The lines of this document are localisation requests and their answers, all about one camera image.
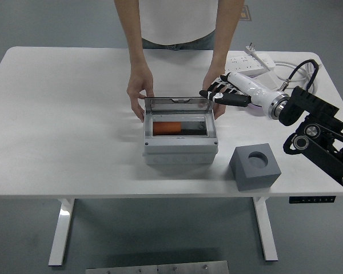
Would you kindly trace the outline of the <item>person's left hand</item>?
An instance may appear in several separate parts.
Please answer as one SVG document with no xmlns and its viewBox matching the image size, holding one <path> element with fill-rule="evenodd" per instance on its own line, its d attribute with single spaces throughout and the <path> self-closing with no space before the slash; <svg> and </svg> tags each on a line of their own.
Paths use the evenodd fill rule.
<svg viewBox="0 0 343 274">
<path fill-rule="evenodd" d="M 220 71 L 208 71 L 206 76 L 204 77 L 204 81 L 202 83 L 202 89 L 207 90 L 209 86 L 218 78 L 220 75 L 224 74 L 224 70 Z M 215 104 L 213 107 L 213 114 L 214 119 L 218 119 L 221 115 L 223 115 L 226 111 L 226 106 L 222 104 Z"/>
</svg>

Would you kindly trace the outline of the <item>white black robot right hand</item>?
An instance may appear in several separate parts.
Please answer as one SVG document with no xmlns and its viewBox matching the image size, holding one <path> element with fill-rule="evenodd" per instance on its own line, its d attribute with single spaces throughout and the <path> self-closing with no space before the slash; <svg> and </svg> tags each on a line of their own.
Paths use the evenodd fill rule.
<svg viewBox="0 0 343 274">
<path fill-rule="evenodd" d="M 246 107 L 251 103 L 262 107 L 264 114 L 272 119 L 278 119 L 283 105 L 289 99 L 284 92 L 272 91 L 238 72 L 220 75 L 207 90 L 201 90 L 200 95 L 227 106 Z"/>
</svg>

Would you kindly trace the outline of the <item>person's right hand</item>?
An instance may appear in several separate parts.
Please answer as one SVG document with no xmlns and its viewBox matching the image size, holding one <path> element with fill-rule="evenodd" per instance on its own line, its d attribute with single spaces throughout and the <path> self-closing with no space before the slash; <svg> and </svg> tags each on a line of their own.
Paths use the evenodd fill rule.
<svg viewBox="0 0 343 274">
<path fill-rule="evenodd" d="M 141 107 L 139 100 L 144 100 L 146 97 L 154 97 L 153 75 L 151 71 L 132 69 L 126 92 L 130 98 L 132 111 L 141 122 L 144 122 L 145 111 Z"/>
</svg>

